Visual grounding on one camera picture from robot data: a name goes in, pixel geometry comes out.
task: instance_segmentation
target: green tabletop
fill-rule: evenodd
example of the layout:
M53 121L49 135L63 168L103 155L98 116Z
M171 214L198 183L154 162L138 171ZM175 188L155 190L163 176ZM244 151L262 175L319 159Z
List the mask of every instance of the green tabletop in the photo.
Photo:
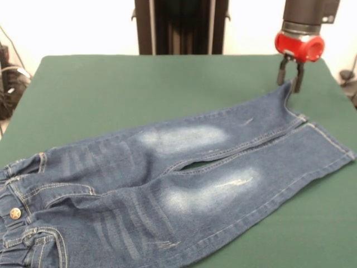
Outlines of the green tabletop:
M123 128L231 106L277 88L281 57L48 56L0 141L0 165ZM288 77L295 74L290 63ZM326 64L289 107L357 151L357 113ZM357 267L357 164L320 179L194 267Z

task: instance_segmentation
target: distressed denim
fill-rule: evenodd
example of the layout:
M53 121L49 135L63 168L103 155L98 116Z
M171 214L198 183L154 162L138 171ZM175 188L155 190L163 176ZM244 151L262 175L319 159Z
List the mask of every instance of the distressed denim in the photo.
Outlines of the distressed denim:
M356 158L286 107L290 88L6 166L0 267L182 267L222 248Z

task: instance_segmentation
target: denim jeans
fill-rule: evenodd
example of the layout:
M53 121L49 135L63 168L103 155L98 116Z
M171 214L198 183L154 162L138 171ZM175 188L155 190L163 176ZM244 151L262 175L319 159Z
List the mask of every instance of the denim jeans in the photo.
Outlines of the denim jeans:
M0 267L182 267L222 248L356 158L286 107L290 88L6 166Z

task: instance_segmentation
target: jeans button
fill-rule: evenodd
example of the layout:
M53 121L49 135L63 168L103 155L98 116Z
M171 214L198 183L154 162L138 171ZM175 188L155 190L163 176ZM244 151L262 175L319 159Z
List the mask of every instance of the jeans button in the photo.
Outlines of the jeans button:
M20 219L21 217L21 210L19 210L18 208L13 208L10 211L10 218L12 219Z

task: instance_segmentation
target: front pocket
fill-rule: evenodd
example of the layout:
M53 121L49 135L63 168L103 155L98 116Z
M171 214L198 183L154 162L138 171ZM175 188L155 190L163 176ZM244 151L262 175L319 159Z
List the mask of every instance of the front pocket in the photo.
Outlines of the front pocket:
M32 250L30 268L60 267L59 252L53 236L40 238Z

